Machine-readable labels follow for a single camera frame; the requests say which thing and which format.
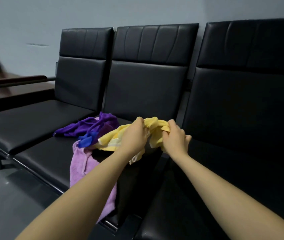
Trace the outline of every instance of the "brown armrest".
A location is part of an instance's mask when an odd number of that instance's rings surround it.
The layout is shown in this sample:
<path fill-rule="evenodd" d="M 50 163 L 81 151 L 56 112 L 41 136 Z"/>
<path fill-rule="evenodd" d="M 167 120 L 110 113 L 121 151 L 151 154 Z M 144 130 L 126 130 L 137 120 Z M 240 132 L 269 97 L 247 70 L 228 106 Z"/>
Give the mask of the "brown armrest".
<path fill-rule="evenodd" d="M 39 76 L 26 76 L 26 77 L 17 77 L 17 78 L 1 78 L 0 79 L 0 88 L 18 86 L 24 84 L 33 84 L 33 83 L 43 83 L 48 81 L 53 81 L 54 78 L 47 78 L 44 75 Z"/>

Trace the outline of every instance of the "yellow cloth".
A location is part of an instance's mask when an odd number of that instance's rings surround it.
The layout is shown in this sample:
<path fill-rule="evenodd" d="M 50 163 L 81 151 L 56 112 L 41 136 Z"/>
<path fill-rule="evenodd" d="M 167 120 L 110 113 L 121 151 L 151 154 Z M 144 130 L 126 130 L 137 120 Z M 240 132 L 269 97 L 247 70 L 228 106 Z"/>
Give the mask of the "yellow cloth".
<path fill-rule="evenodd" d="M 130 124 L 121 125 L 119 128 L 105 134 L 104 136 L 98 139 L 98 143 L 94 145 L 95 148 L 104 151 L 116 151 L 122 141 L 122 136 L 126 128 L 129 127 Z M 168 122 L 164 120 L 158 120 L 157 117 L 146 118 L 144 119 L 144 125 L 148 128 L 148 137 L 150 138 L 150 147 L 157 148 L 161 147 L 162 151 L 163 147 L 163 138 L 162 131 L 170 132 L 170 127 Z M 135 155 L 130 161 L 130 165 L 142 158 L 142 155 L 145 153 L 145 149 L 140 151 L 137 155 Z"/>

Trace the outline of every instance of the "cloth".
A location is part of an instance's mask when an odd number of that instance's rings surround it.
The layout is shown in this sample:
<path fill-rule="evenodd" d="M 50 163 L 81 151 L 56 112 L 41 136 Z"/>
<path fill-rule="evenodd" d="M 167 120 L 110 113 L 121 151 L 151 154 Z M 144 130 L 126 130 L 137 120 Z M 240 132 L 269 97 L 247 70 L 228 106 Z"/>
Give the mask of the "cloth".
<path fill-rule="evenodd" d="M 88 148 L 79 148 L 78 144 L 79 141 L 76 141 L 72 146 L 73 157 L 70 166 L 70 187 L 75 185 L 81 178 L 99 165 L 99 162 L 92 157 L 92 151 Z M 97 222 L 102 220 L 115 209 L 115 198 L 116 184 L 114 185 Z"/>
<path fill-rule="evenodd" d="M 122 136 L 124 131 L 130 126 L 130 124 L 121 125 L 119 128 L 105 134 L 98 139 L 98 143 L 94 144 L 93 147 L 104 151 L 116 151 L 121 145 Z M 148 128 L 148 137 L 150 138 L 150 147 L 157 148 L 163 147 L 162 131 L 170 132 L 168 122 L 159 120 L 157 117 L 144 119 L 144 126 Z M 129 164 L 140 160 L 142 155 L 145 153 L 145 149 L 136 154 L 130 161 Z"/>
<path fill-rule="evenodd" d="M 100 112 L 98 118 L 88 117 L 58 129 L 53 136 L 78 137 L 79 148 L 96 144 L 97 139 L 120 126 L 116 116 Z"/>

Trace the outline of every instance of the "chair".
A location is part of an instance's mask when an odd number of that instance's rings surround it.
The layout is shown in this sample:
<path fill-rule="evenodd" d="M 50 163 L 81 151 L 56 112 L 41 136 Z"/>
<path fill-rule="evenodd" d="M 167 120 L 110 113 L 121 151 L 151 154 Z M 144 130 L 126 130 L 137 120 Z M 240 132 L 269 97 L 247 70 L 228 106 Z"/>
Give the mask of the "chair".
<path fill-rule="evenodd" d="M 191 157 L 284 219 L 284 19 L 207 24 L 183 129 Z M 171 161 L 135 239 L 229 238 Z"/>
<path fill-rule="evenodd" d="M 19 153 L 101 110 L 113 34 L 113 28 L 62 31 L 55 99 L 0 112 L 2 156 Z"/>
<path fill-rule="evenodd" d="M 138 116 L 175 119 L 197 30 L 198 24 L 119 27 L 103 112 L 116 115 L 121 125 Z M 63 193 L 70 185 L 75 141 L 52 137 L 13 160 Z M 102 161 L 110 154 L 94 150 L 92 156 Z M 104 221 L 109 227 L 116 230 L 127 214 L 141 214 L 142 192 L 161 154 L 159 149 L 149 150 L 140 161 L 125 167 L 117 183 L 116 211 Z"/>

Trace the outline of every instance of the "white wall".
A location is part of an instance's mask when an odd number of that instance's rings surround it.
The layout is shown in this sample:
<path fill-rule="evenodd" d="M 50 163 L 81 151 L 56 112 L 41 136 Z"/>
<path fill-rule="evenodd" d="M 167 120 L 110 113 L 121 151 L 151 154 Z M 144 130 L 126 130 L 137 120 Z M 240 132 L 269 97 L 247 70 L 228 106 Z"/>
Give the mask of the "white wall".
<path fill-rule="evenodd" d="M 284 18 L 284 0 L 0 0 L 0 61 L 54 76 L 64 28 L 196 22 L 198 51 L 206 22 L 265 18 Z"/>

